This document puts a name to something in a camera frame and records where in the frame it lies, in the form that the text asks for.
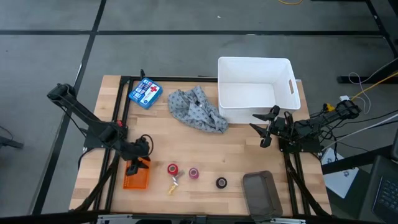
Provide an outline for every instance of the small yellow object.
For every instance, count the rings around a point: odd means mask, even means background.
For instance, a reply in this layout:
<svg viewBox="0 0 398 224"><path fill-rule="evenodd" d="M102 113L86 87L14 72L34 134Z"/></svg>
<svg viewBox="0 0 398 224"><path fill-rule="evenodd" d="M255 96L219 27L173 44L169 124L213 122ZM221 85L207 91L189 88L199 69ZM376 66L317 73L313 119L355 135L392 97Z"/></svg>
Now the small yellow object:
<svg viewBox="0 0 398 224"><path fill-rule="evenodd" d="M175 190L177 186L173 184L173 186L170 188L168 194L171 195L173 193L173 191Z"/></svg>
<svg viewBox="0 0 398 224"><path fill-rule="evenodd" d="M326 108L327 108L328 112L331 112L331 111L334 111L334 110L335 110L335 107L332 106L332 105L329 104L329 103L326 104Z"/></svg>

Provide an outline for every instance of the gray floor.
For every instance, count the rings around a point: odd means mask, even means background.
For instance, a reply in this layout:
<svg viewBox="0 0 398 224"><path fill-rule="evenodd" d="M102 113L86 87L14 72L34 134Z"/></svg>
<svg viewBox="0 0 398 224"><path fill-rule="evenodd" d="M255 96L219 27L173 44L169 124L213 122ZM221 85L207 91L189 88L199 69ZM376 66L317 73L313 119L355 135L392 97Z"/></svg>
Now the gray floor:
<svg viewBox="0 0 398 224"><path fill-rule="evenodd" d="M389 32L397 36L387 1L373 1ZM0 29L88 29L100 1L2 1ZM365 3L311 2L286 6L277 0L143 1L113 0L106 4L100 30L376 30ZM73 83L88 36L0 35L0 125L23 150L0 150L0 216L25 215L35 196L61 111L45 94L57 83ZM357 85L339 85L335 78L357 72L369 75L392 59L382 39L352 37L278 37L233 35L97 36L78 99L90 110L103 75L217 76L220 56L283 57L303 80L308 107L318 112L340 95L355 95ZM362 119L398 108L395 85L369 91L372 109ZM336 134L372 122L345 126ZM388 145L392 124L363 132L345 142L366 149ZM44 206L45 213L67 211L83 138L70 124ZM343 156L362 153L339 146ZM334 212L342 214L338 208Z"/></svg>

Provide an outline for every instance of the blue first aid box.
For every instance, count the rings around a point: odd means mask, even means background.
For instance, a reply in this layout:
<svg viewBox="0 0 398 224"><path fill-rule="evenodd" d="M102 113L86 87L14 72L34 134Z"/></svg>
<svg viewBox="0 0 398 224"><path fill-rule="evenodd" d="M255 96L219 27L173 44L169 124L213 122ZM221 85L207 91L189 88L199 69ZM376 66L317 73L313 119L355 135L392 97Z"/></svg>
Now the blue first aid box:
<svg viewBox="0 0 398 224"><path fill-rule="evenodd" d="M163 88L149 78L144 78L129 94L132 101L144 109L149 109L162 94Z"/></svg>

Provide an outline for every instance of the white plastic bin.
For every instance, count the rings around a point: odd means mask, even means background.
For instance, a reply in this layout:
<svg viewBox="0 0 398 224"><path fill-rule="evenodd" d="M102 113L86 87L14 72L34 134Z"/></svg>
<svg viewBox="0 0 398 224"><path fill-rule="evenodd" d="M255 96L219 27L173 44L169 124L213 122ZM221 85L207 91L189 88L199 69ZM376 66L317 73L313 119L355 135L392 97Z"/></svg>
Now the white plastic bin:
<svg viewBox="0 0 398 224"><path fill-rule="evenodd" d="M220 57L218 109L231 124L266 124L252 114L300 109L292 65L286 58Z"/></svg>

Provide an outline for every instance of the black tape roll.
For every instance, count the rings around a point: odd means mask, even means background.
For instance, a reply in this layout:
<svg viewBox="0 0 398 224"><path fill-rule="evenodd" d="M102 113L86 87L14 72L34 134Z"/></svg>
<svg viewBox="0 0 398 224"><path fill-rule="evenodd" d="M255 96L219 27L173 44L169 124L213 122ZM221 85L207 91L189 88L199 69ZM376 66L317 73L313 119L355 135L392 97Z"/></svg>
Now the black tape roll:
<svg viewBox="0 0 398 224"><path fill-rule="evenodd" d="M226 187L227 181L224 177L220 177L219 179L216 180L216 186L219 189L223 189Z"/></svg>

